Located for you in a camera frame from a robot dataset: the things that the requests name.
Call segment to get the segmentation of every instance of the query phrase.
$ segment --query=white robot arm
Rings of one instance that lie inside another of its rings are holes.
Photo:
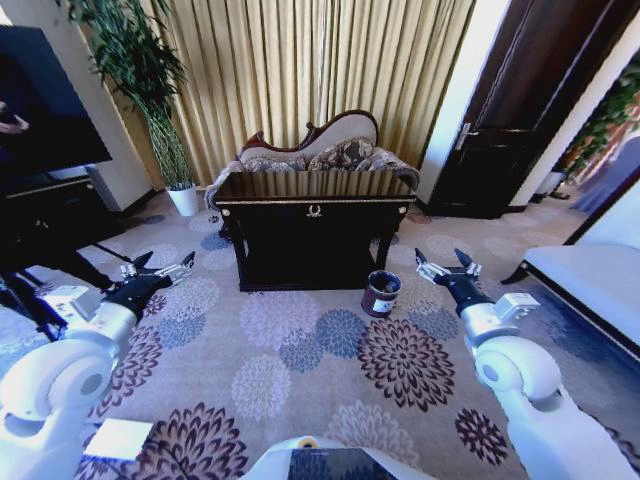
[[[73,478],[87,415],[126,357],[147,301],[159,288],[179,283],[193,266],[192,253],[181,264],[146,269],[150,256],[124,268],[124,283],[88,320],[79,308],[84,287],[69,302],[51,305],[63,318],[74,319],[65,338],[25,355],[0,384],[0,480]],[[57,297],[69,291],[61,287]]]
[[[464,321],[465,343],[480,382],[493,390],[528,475],[536,479],[635,479],[606,430],[580,410],[562,385],[560,368],[538,344],[519,337],[515,320],[538,306],[524,293],[495,304],[480,293],[480,267],[456,250],[462,268],[428,263],[416,249],[417,271],[449,289]]]

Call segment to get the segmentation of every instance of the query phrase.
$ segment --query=black cabinet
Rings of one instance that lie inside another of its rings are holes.
[[[332,177],[342,186],[315,187],[339,184]],[[311,187],[291,188],[301,183]],[[363,184],[373,187],[351,188]],[[391,238],[413,199],[391,172],[340,171],[231,174],[215,197],[234,243],[242,291],[363,288],[369,273],[385,267]],[[375,238],[374,259],[369,248]]]
[[[5,193],[0,269],[16,271],[42,256],[77,250],[124,230],[88,177]]]

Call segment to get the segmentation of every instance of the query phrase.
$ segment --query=paint can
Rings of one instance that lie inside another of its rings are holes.
[[[401,288],[397,275],[385,270],[371,272],[360,305],[372,317],[388,317]]]

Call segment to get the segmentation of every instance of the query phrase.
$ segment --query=beige curtain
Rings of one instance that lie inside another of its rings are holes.
[[[380,145],[418,166],[473,0],[170,0],[165,41],[188,72],[176,124],[200,185],[263,130],[368,110]],[[144,0],[155,14],[153,0]]]

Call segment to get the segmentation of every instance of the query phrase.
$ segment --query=tv screen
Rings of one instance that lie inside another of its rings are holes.
[[[110,160],[44,34],[0,26],[0,176]]]

